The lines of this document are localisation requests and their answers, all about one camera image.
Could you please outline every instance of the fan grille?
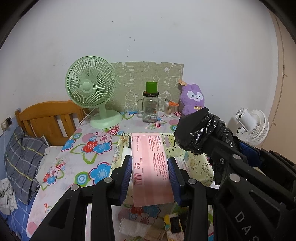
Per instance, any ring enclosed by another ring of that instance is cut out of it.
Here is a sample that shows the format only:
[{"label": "fan grille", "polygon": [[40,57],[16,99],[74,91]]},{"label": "fan grille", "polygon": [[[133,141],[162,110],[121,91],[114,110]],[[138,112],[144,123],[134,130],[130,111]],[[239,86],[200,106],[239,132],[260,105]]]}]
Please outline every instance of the fan grille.
[{"label": "fan grille", "polygon": [[246,109],[245,109],[245,108],[240,108],[240,109],[236,112],[236,114],[235,114],[235,118],[236,118],[237,120],[239,120],[240,118],[242,118],[242,117],[244,116],[245,112],[246,112]]},{"label": "fan grille", "polygon": [[252,131],[246,131],[243,134],[238,135],[238,138],[255,147],[259,145],[267,136],[269,122],[261,110],[252,110],[249,113],[256,119],[256,126]]},{"label": "fan grille", "polygon": [[86,56],[69,68],[65,85],[77,105],[94,108],[110,100],[116,87],[116,75],[106,60]]}]

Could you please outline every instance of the electrical outlet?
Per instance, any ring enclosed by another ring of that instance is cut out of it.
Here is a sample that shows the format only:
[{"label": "electrical outlet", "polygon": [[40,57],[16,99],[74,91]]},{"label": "electrical outlet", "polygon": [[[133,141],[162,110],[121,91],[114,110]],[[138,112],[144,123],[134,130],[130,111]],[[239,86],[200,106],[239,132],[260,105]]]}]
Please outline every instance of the electrical outlet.
[{"label": "electrical outlet", "polygon": [[6,121],[3,121],[3,122],[1,123],[1,128],[2,128],[2,131],[3,131],[3,132],[6,130],[6,128],[7,128]]},{"label": "electrical outlet", "polygon": [[2,131],[4,132],[12,124],[11,118],[8,117],[5,121],[1,123]]}]

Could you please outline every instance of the pink paper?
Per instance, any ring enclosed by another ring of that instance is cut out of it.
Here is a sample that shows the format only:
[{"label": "pink paper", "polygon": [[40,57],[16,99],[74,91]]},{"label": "pink paper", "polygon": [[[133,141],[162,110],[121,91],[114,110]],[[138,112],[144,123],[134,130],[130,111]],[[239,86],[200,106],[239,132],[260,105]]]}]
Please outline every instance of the pink paper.
[{"label": "pink paper", "polygon": [[163,141],[158,133],[132,133],[135,207],[174,202]]}]

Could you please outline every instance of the barcode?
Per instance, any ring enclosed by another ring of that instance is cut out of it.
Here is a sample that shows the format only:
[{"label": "barcode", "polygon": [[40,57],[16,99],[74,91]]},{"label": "barcode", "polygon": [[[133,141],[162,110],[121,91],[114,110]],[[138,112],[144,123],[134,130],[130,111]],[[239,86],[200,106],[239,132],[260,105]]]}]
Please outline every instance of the barcode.
[{"label": "barcode", "polygon": [[142,185],[142,173],[133,174],[133,183],[135,185]]}]

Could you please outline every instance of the gray plaid pillow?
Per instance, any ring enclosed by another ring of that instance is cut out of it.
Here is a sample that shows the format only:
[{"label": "gray plaid pillow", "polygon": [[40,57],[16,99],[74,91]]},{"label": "gray plaid pillow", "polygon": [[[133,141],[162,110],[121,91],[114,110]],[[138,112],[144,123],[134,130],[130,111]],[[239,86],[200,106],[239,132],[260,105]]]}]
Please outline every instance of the gray plaid pillow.
[{"label": "gray plaid pillow", "polygon": [[28,204],[38,191],[39,183],[35,176],[46,147],[43,139],[28,136],[20,126],[14,130],[7,144],[7,177],[16,197],[25,204]]}]

